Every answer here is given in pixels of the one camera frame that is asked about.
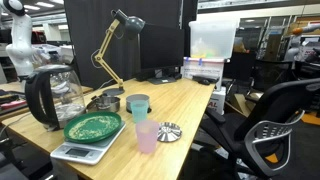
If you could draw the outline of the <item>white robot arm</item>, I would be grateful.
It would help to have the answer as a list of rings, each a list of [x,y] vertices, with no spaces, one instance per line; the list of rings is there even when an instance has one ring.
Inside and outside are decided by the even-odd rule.
[[[26,14],[20,0],[0,0],[1,8],[13,18],[11,27],[12,43],[6,46],[6,52],[13,63],[21,90],[25,90],[27,77],[33,72],[33,49],[31,45],[32,20]]]

